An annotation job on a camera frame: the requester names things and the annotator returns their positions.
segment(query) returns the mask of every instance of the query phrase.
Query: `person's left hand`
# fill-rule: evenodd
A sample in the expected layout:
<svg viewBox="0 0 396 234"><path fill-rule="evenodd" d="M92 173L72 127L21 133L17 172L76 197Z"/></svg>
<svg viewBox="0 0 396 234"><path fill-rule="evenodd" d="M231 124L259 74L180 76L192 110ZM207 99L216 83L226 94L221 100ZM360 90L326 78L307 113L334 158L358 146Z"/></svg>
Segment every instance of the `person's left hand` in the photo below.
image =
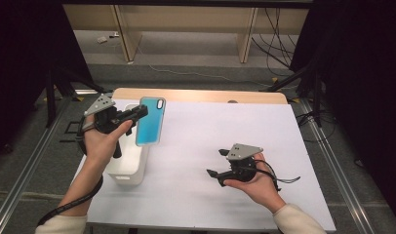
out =
<svg viewBox="0 0 396 234"><path fill-rule="evenodd" d="M94 122L95 116L86 117L86 123ZM127 132L133 124L132 120L122 123L116 130L110 134L100 133L96 129L85 132L85 145L87 151L87 161L99 163L99 166L106 167L110 158L116 149L116 143L119 137Z"/></svg>

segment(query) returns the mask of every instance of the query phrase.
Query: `phone case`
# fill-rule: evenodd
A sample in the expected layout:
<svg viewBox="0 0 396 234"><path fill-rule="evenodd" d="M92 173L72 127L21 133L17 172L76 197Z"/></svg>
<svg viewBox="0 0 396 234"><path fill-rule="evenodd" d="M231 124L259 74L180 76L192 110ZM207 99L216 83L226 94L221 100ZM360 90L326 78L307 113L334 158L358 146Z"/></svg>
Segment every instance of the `phone case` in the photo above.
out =
<svg viewBox="0 0 396 234"><path fill-rule="evenodd" d="M138 121L136 144L156 144L161 137L166 101L162 97L143 97L140 104L147 106L148 114Z"/></svg>

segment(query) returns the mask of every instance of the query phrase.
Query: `aluminum rail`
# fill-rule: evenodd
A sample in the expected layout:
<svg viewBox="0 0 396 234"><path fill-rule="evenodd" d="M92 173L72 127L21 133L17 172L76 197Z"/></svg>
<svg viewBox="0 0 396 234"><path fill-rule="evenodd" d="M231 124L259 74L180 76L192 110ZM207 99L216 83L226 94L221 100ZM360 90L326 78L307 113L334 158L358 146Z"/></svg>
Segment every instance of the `aluminum rail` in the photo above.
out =
<svg viewBox="0 0 396 234"><path fill-rule="evenodd" d="M53 133L58 128L59 120L64 113L67 106L71 103L72 97L64 97L62 102L59 105L59 114L54 119L52 125L49 128L46 128L45 132L41 136L39 142L34 148L33 153L25 164L23 170L19 178L17 179L15 185L12 190L7 195L5 201L0 207L0 233L3 232L4 228L7 225L13 211L15 210L22 192L30 182L33 177L34 172L36 171L37 166L52 139Z"/></svg>
<svg viewBox="0 0 396 234"><path fill-rule="evenodd" d="M306 100L305 98L301 99L301 107L304 113L309 113L312 111L308 100ZM309 117L309 125L311 127L311 130L313 131L314 136L319 142L319 146L323 152L323 155L325 156L330 170L332 171L341 195L346 202L347 208L352 214L358 230L362 234L376 233L375 230L372 228L366 211L360 204L359 199L357 198L351 184L349 183L346 174L341 168L341 165L338 162L334 151L332 150L329 142L327 141L325 133L321 128L317 126L317 124L314 122L313 117Z"/></svg>

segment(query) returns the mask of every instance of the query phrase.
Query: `wrist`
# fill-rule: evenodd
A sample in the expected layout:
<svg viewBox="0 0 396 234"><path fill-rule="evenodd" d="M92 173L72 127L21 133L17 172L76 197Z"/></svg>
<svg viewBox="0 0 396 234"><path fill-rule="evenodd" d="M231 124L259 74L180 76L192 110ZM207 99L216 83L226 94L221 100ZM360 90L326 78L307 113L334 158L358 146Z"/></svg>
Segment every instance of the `wrist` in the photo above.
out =
<svg viewBox="0 0 396 234"><path fill-rule="evenodd" d="M286 206L286 202L277 194L277 196L266 198L261 202L263 206L269 209L273 214Z"/></svg>
<svg viewBox="0 0 396 234"><path fill-rule="evenodd" d="M90 157L86 158L85 163L83 164L81 172L85 174L91 174L93 176L101 175L106 168L106 162L100 162L99 160L92 159Z"/></svg>

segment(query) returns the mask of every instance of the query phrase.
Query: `human hand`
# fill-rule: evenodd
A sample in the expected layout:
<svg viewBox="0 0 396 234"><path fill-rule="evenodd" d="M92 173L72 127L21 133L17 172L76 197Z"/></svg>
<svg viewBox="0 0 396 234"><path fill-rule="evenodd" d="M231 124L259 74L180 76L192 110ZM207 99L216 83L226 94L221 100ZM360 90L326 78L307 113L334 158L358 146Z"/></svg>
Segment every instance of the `human hand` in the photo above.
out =
<svg viewBox="0 0 396 234"><path fill-rule="evenodd" d="M255 154L254 159L265 162L262 153ZM257 168L269 172L266 165L262 162L257 162ZM248 182L226 179L223 184L242 190L247 193L253 201L265 206L272 213L276 213L280 208L286 205L286 202L278 194L271 177L263 173L256 173L256 176Z"/></svg>
<svg viewBox="0 0 396 234"><path fill-rule="evenodd" d="M86 123L94 122L95 116L86 117ZM133 124L132 120L122 123L116 130L110 134L100 133L96 129L90 129L85 132L85 145L87 151L86 161L96 163L101 168L105 168L110 162L110 158L116 149L116 143L119 137L127 132Z"/></svg>

